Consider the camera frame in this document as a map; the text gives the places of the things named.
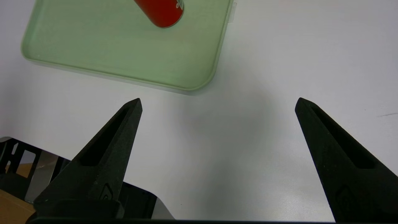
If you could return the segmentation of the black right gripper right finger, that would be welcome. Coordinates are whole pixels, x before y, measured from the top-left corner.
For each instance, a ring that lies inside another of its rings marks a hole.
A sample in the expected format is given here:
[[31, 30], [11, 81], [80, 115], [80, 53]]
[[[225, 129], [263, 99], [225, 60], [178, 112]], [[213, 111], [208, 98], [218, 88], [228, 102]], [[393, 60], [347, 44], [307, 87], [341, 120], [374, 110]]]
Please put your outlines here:
[[295, 113], [335, 221], [396, 223], [397, 175], [315, 103]]

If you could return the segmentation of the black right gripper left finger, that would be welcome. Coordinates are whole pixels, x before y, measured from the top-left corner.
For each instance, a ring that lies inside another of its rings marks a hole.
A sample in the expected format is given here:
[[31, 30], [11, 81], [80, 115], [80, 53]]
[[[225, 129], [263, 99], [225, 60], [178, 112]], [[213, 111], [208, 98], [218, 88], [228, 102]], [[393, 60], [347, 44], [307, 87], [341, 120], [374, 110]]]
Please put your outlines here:
[[139, 98], [125, 103], [35, 199], [117, 199], [142, 114]]

